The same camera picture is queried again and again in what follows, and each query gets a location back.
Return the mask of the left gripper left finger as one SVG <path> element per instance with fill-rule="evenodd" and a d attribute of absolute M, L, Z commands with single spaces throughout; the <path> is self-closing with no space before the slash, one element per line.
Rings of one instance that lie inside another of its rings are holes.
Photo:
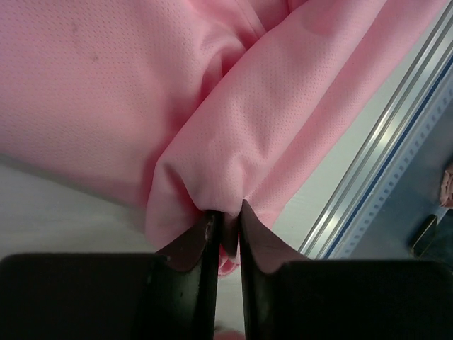
<path fill-rule="evenodd" d="M 31 253 L 1 261 L 2 339 L 212 339 L 223 216 L 155 253 Z"/>

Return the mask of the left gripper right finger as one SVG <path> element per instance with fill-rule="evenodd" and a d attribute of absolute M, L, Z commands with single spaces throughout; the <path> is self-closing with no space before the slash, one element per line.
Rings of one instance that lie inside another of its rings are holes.
<path fill-rule="evenodd" d="M 452 274 L 432 261 L 311 260 L 243 202 L 247 339 L 451 339 Z"/>

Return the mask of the pink t shirt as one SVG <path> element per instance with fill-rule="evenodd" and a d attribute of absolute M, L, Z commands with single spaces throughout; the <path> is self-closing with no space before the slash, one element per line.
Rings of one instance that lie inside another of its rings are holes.
<path fill-rule="evenodd" d="M 443 1 L 2 1 L 1 153 L 146 209 L 271 227 Z"/>

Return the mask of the aluminium rail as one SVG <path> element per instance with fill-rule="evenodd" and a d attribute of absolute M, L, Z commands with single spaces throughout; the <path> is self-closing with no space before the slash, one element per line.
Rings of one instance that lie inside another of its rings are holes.
<path fill-rule="evenodd" d="M 332 259 L 332 252 L 344 240 L 351 222 L 448 74 L 452 75 L 451 2 L 437 19 L 357 156 L 302 242 L 300 253 L 311 258 Z"/>

